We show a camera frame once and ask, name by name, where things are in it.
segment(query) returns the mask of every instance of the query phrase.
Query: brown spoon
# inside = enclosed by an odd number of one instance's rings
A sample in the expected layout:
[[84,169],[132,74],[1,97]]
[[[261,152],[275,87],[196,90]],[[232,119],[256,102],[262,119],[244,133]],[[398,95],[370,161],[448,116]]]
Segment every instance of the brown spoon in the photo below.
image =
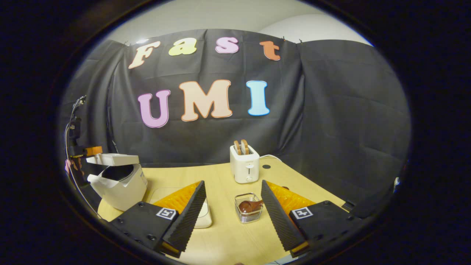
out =
[[245,200],[239,204],[239,209],[242,213],[250,213],[260,210],[260,205],[263,203],[263,200],[259,201],[249,201]]

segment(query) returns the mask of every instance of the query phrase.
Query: cable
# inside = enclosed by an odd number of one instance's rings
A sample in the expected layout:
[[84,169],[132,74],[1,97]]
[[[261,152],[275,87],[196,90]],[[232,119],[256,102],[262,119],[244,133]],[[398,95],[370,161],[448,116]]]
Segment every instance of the cable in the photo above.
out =
[[[86,97],[87,95],[85,96],[81,96],[79,99],[77,99],[77,101],[74,103],[74,105],[72,106],[72,112],[70,114],[70,119],[69,119],[69,123],[67,123],[67,125],[65,126],[65,131],[64,131],[64,145],[65,145],[65,155],[67,156],[67,160],[69,160],[69,143],[68,143],[68,132],[69,132],[69,129],[70,129],[70,123],[72,122],[72,118],[73,118],[73,114],[76,110],[76,108],[79,106],[79,105],[83,105],[83,99]],[[97,216],[100,218],[100,219],[103,219],[100,214],[98,214],[97,211],[95,211],[95,209],[93,209],[93,207],[90,205],[90,203],[88,202],[88,200],[85,198],[85,196],[83,195],[79,185],[77,184],[77,181],[75,180],[75,176],[73,175],[73,172],[72,172],[72,169],[69,165],[69,163],[67,163],[67,166],[69,168],[69,174],[70,176],[72,177],[73,179],[73,182],[75,183],[75,186],[77,187],[80,195],[82,195],[82,198],[85,200],[85,202],[88,204],[88,206],[90,207],[90,209],[92,209],[93,212],[95,212],[95,214],[97,214]]]
[[262,157],[274,157],[274,158],[278,159],[280,162],[283,162],[283,161],[281,161],[281,159],[279,159],[279,158],[277,158],[273,155],[264,155],[264,156],[261,156],[260,158],[262,158]]

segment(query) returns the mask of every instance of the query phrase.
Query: yellow letter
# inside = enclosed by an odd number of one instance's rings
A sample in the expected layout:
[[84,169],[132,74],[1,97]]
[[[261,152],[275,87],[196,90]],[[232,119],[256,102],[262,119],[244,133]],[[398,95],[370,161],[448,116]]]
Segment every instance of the yellow letter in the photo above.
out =
[[229,99],[227,98],[227,91],[230,85],[231,82],[229,80],[216,80],[212,83],[206,95],[198,82],[181,83],[180,89],[183,90],[185,101],[185,114],[183,114],[181,120],[190,122],[198,119],[198,114],[195,113],[193,104],[204,118],[208,116],[213,103],[214,110],[211,112],[211,116],[214,118],[231,116],[232,110],[229,109]]
[[180,55],[180,54],[192,54],[196,51],[196,39],[195,38],[186,38],[176,41],[169,50],[169,54],[172,56]]
[[160,41],[156,41],[154,43],[148,44],[141,46],[137,48],[136,50],[138,51],[136,53],[136,56],[134,57],[134,60],[132,63],[129,65],[129,69],[132,69],[134,67],[141,66],[144,63],[144,60],[142,59],[143,57],[149,57],[150,54],[152,53],[152,50],[154,48],[157,48],[160,45]]

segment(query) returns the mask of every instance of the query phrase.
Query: blue letter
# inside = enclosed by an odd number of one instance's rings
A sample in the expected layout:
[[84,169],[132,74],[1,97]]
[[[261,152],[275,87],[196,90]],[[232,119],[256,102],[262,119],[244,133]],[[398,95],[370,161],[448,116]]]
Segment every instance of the blue letter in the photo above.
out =
[[265,105],[267,82],[248,81],[246,85],[250,88],[250,95],[252,97],[252,107],[249,109],[249,114],[252,116],[263,116],[270,113],[267,105]]

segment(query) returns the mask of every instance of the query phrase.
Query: orange letter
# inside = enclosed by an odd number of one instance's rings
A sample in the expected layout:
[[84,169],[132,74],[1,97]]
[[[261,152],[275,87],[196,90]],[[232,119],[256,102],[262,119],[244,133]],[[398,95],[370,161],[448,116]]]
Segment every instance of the orange letter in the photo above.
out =
[[142,59],[143,57],[149,57],[150,54],[152,53],[152,50],[154,48],[157,48],[160,45],[160,41],[153,42],[148,45],[141,46],[137,48],[136,50],[138,51],[136,53],[136,56],[134,57],[134,60],[132,63],[129,65],[129,69],[132,69],[134,67],[141,66],[144,63],[144,60]]
[[214,110],[211,112],[211,116],[214,118],[231,116],[232,110],[229,109],[229,99],[227,98],[227,91],[230,85],[231,82],[229,80],[216,80],[212,83],[206,95],[198,82],[189,81],[181,83],[180,89],[183,90],[185,101],[185,114],[183,114],[181,120],[190,122],[198,119],[198,114],[195,113],[193,105],[206,118],[213,103]]
[[265,56],[274,61],[279,61],[281,57],[275,54],[275,50],[280,50],[280,47],[273,44],[273,41],[262,41],[260,45],[263,46],[263,53]]

